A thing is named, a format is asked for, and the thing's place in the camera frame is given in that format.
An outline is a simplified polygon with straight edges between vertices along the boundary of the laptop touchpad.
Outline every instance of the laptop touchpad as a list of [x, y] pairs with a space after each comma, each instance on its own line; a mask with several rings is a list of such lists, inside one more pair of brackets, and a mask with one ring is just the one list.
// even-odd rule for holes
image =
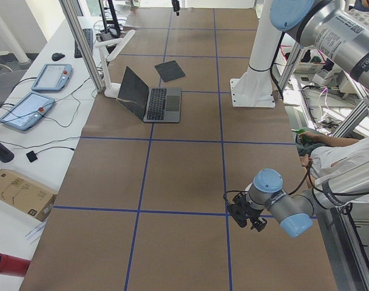
[[180, 96], [167, 96], [166, 111], [179, 111]]

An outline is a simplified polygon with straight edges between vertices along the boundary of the open laptop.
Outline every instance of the open laptop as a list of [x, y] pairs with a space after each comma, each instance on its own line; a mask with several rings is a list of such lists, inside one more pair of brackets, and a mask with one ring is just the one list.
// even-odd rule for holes
[[144, 122], [179, 122], [181, 88], [149, 88], [126, 67], [117, 101]]

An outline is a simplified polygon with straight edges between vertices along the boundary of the white table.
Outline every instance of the white table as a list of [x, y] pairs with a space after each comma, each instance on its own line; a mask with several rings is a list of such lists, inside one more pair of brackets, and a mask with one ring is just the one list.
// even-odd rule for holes
[[[82, 28], [93, 28], [96, 19], [80, 18]], [[69, 83], [59, 93], [46, 93], [54, 99], [62, 99], [78, 88], [87, 78], [89, 73], [82, 58], [74, 58], [74, 39], [69, 29], [69, 25], [64, 21], [56, 31], [52, 39], [43, 48], [42, 52], [35, 59], [23, 79], [36, 77], [44, 64], [53, 63], [51, 55], [55, 52], [65, 54], [65, 57], [54, 63], [71, 64], [73, 73]], [[100, 63], [97, 49], [93, 50], [93, 58], [96, 65]], [[16, 104], [21, 98], [25, 97], [30, 91], [33, 80], [29, 80], [18, 85], [7, 102]], [[40, 120], [28, 132], [19, 132], [0, 124], [0, 141], [10, 142], [21, 146], [34, 146], [44, 144], [53, 140], [66, 139], [69, 137], [80, 136], [81, 130], [86, 123], [94, 102], [96, 91], [91, 80], [88, 80], [81, 89], [76, 91], [74, 97], [81, 103], [78, 114], [73, 123], [67, 128], [60, 127], [56, 122], [49, 119]], [[51, 111], [46, 115], [57, 120], [60, 124], [68, 125], [78, 106], [78, 101], [71, 96], [54, 104]], [[0, 117], [5, 110], [0, 109]], [[26, 153], [34, 150], [35, 152], [51, 146], [76, 147], [79, 139], [71, 139], [64, 142], [57, 142], [34, 149], [21, 149], [13, 145], [7, 145], [14, 154], [15, 158], [4, 164], [0, 162], [0, 169], [16, 170], [23, 175], [35, 179], [55, 190], [59, 190], [64, 175], [70, 164], [73, 151], [67, 149], [50, 149], [38, 155], [38, 160], [30, 163]], [[38, 239], [30, 244], [25, 235], [35, 228], [40, 222], [27, 214], [14, 209], [12, 206], [0, 201], [0, 252], [9, 255], [31, 259], [38, 244]], [[0, 290], [18, 290], [22, 283], [22, 278], [0, 275]]]

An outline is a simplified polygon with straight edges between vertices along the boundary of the white shirt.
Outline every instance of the white shirt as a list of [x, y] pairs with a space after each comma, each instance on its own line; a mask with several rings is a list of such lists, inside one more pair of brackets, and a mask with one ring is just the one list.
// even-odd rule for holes
[[[315, 185], [369, 162], [369, 138], [346, 147], [318, 147], [311, 153], [313, 165], [311, 173], [316, 178]], [[369, 195], [352, 202], [369, 203]]]

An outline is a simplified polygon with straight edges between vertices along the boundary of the red cylinder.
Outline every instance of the red cylinder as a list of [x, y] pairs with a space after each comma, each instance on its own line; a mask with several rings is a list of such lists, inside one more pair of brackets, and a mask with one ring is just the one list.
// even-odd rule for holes
[[31, 261], [0, 253], [0, 274], [24, 277]]

